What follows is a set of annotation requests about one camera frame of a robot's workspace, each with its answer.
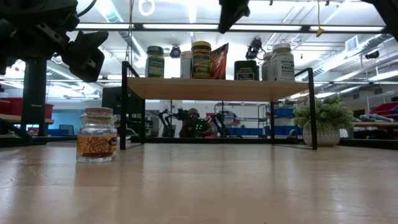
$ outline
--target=snack bag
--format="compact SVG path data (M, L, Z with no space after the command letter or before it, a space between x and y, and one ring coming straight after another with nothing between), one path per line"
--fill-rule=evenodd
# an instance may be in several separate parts
M210 55L210 78L225 80L226 55L229 43L222 45L211 52Z

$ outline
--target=wooden shelf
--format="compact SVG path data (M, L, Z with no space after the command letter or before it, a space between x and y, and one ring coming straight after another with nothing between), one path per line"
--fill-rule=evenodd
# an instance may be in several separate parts
M398 122L353 122L355 127L398 128Z
M13 123L15 123L15 122L18 123L21 121L21 116L16 116L16 115L0 114L0 118L6 120L8 122L13 122ZM45 122L47 124L53 124L54 120L46 119Z
M128 78L127 85L148 100L277 101L308 89L295 82L179 78Z

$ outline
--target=table surface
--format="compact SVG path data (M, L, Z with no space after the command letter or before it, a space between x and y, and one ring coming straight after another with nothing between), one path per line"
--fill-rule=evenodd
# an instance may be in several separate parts
M75 162L76 143L0 150L0 223L398 223L398 152L146 144Z
M21 116L16 116L16 115L0 114L0 118L5 119L6 121L9 121L9 122L20 122L21 121ZM53 119L45 119L45 122L47 124L53 124L54 120Z
M276 102L308 89L308 83L181 78L128 78L127 85L141 98L153 100Z

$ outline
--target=person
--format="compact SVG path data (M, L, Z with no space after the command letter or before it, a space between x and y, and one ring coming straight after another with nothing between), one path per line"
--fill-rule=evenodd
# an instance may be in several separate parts
M180 138L195 138L205 137L213 133L213 129L210 125L207 126L206 131L196 131L194 126L198 123L199 112L195 108L191 108L188 111L189 115L192 116L189 120L182 121L182 128L180 130Z

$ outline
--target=white pot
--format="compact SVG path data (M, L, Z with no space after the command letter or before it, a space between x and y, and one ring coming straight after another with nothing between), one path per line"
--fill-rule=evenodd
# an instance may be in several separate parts
M303 138L304 142L312 146L311 128L304 128ZM326 131L317 130L318 146L335 146L340 142L340 130L338 128L329 129Z

